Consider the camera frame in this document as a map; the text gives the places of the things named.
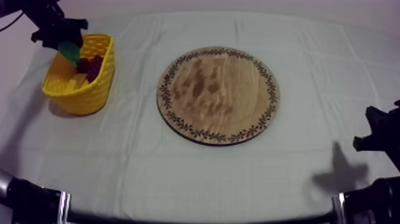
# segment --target green object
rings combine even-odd
[[[62,42],[58,45],[58,51],[66,58],[68,59],[76,68],[77,63],[80,59],[79,56],[79,47],[76,46],[74,43],[65,41]]]

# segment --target decorative leaf border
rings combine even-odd
[[[176,71],[180,65],[185,62],[190,61],[193,58],[198,56],[204,55],[222,55],[227,54],[229,56],[235,56],[238,58],[244,58],[246,60],[252,61],[254,66],[257,68],[258,72],[262,77],[265,78],[265,83],[267,84],[267,92],[269,94],[269,100],[271,104],[268,108],[265,109],[265,112],[261,115],[258,119],[257,125],[252,125],[247,129],[243,129],[237,134],[232,134],[230,136],[222,135],[220,133],[209,132],[208,130],[195,130],[193,129],[192,125],[185,122],[185,120],[181,117],[176,116],[175,112],[170,111],[172,108],[172,101],[171,101],[171,93],[169,90],[169,86],[172,84],[172,80],[175,77]],[[162,106],[167,110],[166,117],[172,121],[175,126],[179,130],[184,130],[187,133],[190,133],[194,139],[201,137],[204,139],[215,140],[218,143],[222,142],[229,142],[230,144],[238,143],[255,137],[261,131],[267,128],[269,121],[272,119],[273,113],[277,110],[277,103],[278,103],[278,95],[277,95],[277,86],[274,82],[274,77],[270,74],[269,70],[267,70],[266,66],[257,60],[255,57],[237,50],[233,48],[212,48],[212,49],[198,49],[192,52],[189,52],[185,55],[182,55],[178,59],[175,60],[170,66],[169,70],[165,74],[161,86],[158,88],[160,90],[161,99],[162,99]]]

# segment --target yellow basket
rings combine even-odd
[[[69,89],[68,83],[76,71],[72,63],[58,52],[43,81],[42,91],[72,114],[84,115],[100,110],[107,101],[115,72],[112,37],[105,34],[83,36],[80,57],[91,60],[96,55],[104,58],[97,78],[78,89]]]

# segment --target purple object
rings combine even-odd
[[[93,58],[90,61],[89,70],[87,71],[87,76],[86,76],[87,81],[89,83],[93,82],[99,75],[102,63],[103,63],[103,58],[99,55],[96,55],[95,58]]]

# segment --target wood grain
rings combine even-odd
[[[174,60],[158,84],[157,105],[182,136],[209,145],[247,141],[267,128],[279,87],[267,66],[233,48],[200,48]]]

